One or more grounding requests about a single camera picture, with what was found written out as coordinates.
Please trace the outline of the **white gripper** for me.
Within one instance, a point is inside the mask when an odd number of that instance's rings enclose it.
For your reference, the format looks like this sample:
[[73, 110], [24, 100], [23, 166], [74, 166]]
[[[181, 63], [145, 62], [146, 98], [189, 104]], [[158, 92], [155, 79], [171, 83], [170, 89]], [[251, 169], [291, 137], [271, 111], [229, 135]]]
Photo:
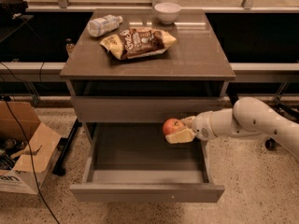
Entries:
[[180, 121], [187, 127], [165, 133], [165, 139], [170, 144], [190, 143], [195, 136], [203, 141], [216, 138], [211, 125], [212, 112], [204, 112], [196, 117], [190, 116]]

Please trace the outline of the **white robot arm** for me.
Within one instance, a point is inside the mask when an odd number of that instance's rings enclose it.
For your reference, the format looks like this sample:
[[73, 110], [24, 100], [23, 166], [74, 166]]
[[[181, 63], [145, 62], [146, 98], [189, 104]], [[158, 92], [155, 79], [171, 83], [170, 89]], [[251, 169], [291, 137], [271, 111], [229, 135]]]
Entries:
[[299, 124], [252, 97], [239, 99], [229, 109], [168, 119], [164, 122], [163, 134], [169, 144], [189, 143], [194, 138], [208, 141], [219, 136], [255, 138], [263, 134], [299, 158]]

